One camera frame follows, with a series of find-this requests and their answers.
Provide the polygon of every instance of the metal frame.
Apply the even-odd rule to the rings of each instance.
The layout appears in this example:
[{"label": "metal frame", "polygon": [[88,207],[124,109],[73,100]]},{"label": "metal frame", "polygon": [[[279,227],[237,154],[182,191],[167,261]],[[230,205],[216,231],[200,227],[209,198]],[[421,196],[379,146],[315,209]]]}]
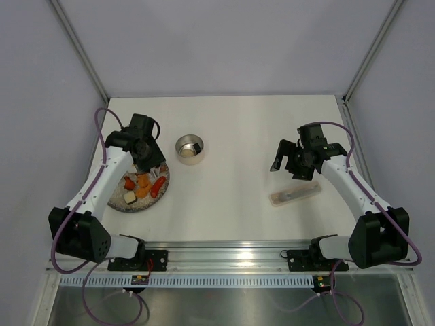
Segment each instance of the metal frame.
[{"label": "metal frame", "polygon": [[[65,12],[60,0],[47,0],[57,17],[65,35],[71,42],[77,57],[82,62],[89,78],[92,80],[96,91],[99,93],[105,105],[108,105],[110,97],[93,67],[82,43],[80,42],[73,25]],[[381,44],[385,41],[386,35],[393,22],[403,8],[406,0],[395,0],[390,8],[381,28],[376,34],[368,52],[366,53],[355,77],[350,83],[344,96],[337,96],[337,104],[344,124],[355,136],[355,161],[358,170],[363,178],[372,186],[372,179],[364,159],[363,149],[360,142],[360,135],[355,126],[352,114],[347,106],[350,98],[355,93],[360,82],[369,70]],[[168,249],[171,252],[168,261],[168,271],[155,273],[164,277],[179,275],[290,275],[287,263],[280,258],[279,252],[284,249],[305,249],[309,245],[308,240],[300,241],[254,241],[254,242],[149,242],[149,249]],[[60,259],[59,262],[64,268],[77,266],[76,259]],[[87,266],[82,272],[89,271]],[[354,264],[349,264],[349,272],[352,274],[397,274],[399,284],[406,302],[408,313],[414,325],[429,325],[428,312],[425,309],[419,288],[416,285],[412,268],[399,268],[395,266],[377,266],[367,270],[360,270]],[[101,264],[95,274],[107,274],[107,263]],[[53,269],[50,262],[46,268],[44,291],[39,301],[39,308],[33,319],[32,325],[47,325],[54,298],[60,283],[60,275]]]},{"label": "metal frame", "polygon": [[381,47],[382,43],[385,41],[385,37],[388,34],[388,31],[390,30],[393,22],[396,20],[399,12],[402,10],[405,2],[406,0],[395,0],[393,5],[390,7],[389,12],[381,25],[381,28],[378,30],[375,39],[373,39],[373,42],[370,45],[363,61],[361,62],[361,65],[358,68],[355,77],[352,79],[352,82],[349,85],[343,97],[343,100],[346,105],[351,99],[351,97],[353,96],[353,93],[355,93],[356,88],[364,78],[367,70],[369,70],[371,63],[375,59],[375,56],[378,53],[379,48]]},{"label": "metal frame", "polygon": [[100,80],[100,77],[95,71],[94,66],[89,60],[89,57],[86,54],[86,51],[84,50],[83,45],[80,42],[77,33],[75,32],[74,27],[71,24],[71,21],[68,18],[62,4],[58,0],[47,0],[47,2],[52,8],[54,15],[58,19],[63,30],[65,31],[65,36],[71,42],[71,45],[73,46],[73,49],[77,54],[77,57],[79,58],[80,62],[83,64],[83,67],[87,72],[90,80],[94,84],[96,91],[99,93],[103,102],[106,105],[108,105],[110,98],[107,95],[106,89],[104,88],[104,85]]}]

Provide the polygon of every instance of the white robotic arm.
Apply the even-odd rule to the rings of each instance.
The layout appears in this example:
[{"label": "white robotic arm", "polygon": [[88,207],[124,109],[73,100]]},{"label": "white robotic arm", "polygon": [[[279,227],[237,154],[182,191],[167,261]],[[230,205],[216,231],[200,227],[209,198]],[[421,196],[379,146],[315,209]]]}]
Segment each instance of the white robotic arm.
[{"label": "white robotic arm", "polygon": [[[404,259],[408,243],[399,230],[408,237],[407,212],[403,208],[392,208],[356,170],[352,170],[352,166],[348,168],[347,152],[338,143],[328,144],[320,123],[302,126],[298,132],[298,144],[281,140],[271,172],[280,169],[284,156],[288,157],[285,169],[293,174],[293,179],[311,180],[316,170],[335,186],[357,220],[350,237],[334,235],[313,239],[308,252],[309,264],[315,266],[328,263],[329,259],[344,259],[354,261],[360,268],[367,268]],[[387,212],[397,227],[380,209]]]},{"label": "white robotic arm", "polygon": [[146,173],[165,161],[152,136],[154,124],[158,126],[158,137],[160,126],[152,118],[139,114],[132,116],[128,127],[113,131],[105,142],[103,168],[98,166],[91,173],[65,208],[52,209],[48,220],[56,252],[96,263],[122,258],[132,259],[130,267],[143,264],[145,242],[132,236],[109,234],[101,219],[119,180],[132,164],[139,173]]},{"label": "white robotic arm", "polygon": [[[326,160],[321,167],[322,175],[331,182],[350,208],[353,216],[358,220],[366,212],[380,213],[368,196],[355,184],[346,167],[346,156],[333,156]],[[360,183],[377,199],[377,202],[387,211],[390,205],[370,188],[360,174],[353,170]],[[349,236],[331,236],[319,241],[321,254],[326,259],[343,259],[351,261],[349,252]]]},{"label": "white robotic arm", "polygon": [[[108,147],[107,163],[103,173],[99,177],[97,183],[94,185],[85,202],[76,210],[77,213],[90,214],[101,222],[104,210],[107,206],[111,195],[113,194],[119,180],[124,176],[124,173],[132,166],[133,157],[129,151],[123,151],[119,147]],[[99,166],[89,175],[88,180],[78,192],[77,195],[67,204],[68,207],[74,205],[82,199],[82,195],[90,187],[92,181],[95,179],[99,170]],[[121,235],[110,234],[110,246],[106,257],[118,258],[133,258],[137,251],[138,242],[134,238]]]}]

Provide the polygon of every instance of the metal floor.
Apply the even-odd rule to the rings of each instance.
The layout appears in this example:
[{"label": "metal floor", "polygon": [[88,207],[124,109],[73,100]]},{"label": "metal floor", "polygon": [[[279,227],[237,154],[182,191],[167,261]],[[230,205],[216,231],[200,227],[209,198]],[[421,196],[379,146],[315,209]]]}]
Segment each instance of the metal floor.
[{"label": "metal floor", "polygon": [[[354,296],[364,307],[364,326],[412,325],[398,285],[392,275],[340,275],[337,289]],[[49,326],[98,325],[84,313],[79,287],[60,287]],[[115,295],[100,302],[115,289],[88,288],[86,298],[92,311],[109,323],[125,323],[135,317],[137,301]],[[345,325],[330,296],[313,300],[303,309],[288,313],[313,295],[309,289],[146,289],[147,302],[136,325],[167,326],[297,326]],[[339,298],[345,316],[356,323],[359,311],[348,300]]]}]

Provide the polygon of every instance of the metal bowl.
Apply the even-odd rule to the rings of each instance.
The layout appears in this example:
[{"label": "metal bowl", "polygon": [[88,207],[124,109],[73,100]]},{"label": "metal bowl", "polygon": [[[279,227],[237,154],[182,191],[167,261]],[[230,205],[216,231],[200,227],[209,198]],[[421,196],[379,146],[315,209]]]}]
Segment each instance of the metal bowl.
[{"label": "metal bowl", "polygon": [[195,134],[186,134],[175,143],[178,160],[186,165],[195,165],[204,158],[204,142]]}]

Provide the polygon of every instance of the white panel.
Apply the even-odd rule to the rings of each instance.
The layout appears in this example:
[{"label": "white panel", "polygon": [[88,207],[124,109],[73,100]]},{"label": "white panel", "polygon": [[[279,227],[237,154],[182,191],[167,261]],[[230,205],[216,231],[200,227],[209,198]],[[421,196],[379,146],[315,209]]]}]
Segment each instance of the white panel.
[{"label": "white panel", "polygon": [[[315,120],[341,122],[334,96],[219,96],[113,98],[109,108],[127,125],[132,114],[146,114],[162,127],[158,144],[171,172],[162,199],[139,213],[107,207],[109,233],[146,241],[298,240],[326,234],[350,236],[355,219],[334,186],[315,173],[322,191],[310,198],[273,207],[269,195],[298,187],[282,169],[271,173],[279,141],[296,141],[297,128]],[[119,129],[108,116],[107,136]],[[204,140],[204,160],[186,166],[175,142],[184,134]],[[349,148],[346,133],[324,126],[331,142]],[[101,150],[96,152],[98,164]]]},{"label": "white panel", "polygon": [[434,17],[432,0],[406,3],[350,103],[379,195],[410,215],[428,307],[435,306]]},{"label": "white panel", "polygon": [[60,0],[112,97],[342,94],[393,0]]},{"label": "white panel", "polygon": [[99,96],[45,1],[0,4],[0,324],[28,325],[48,213],[78,191]]}]

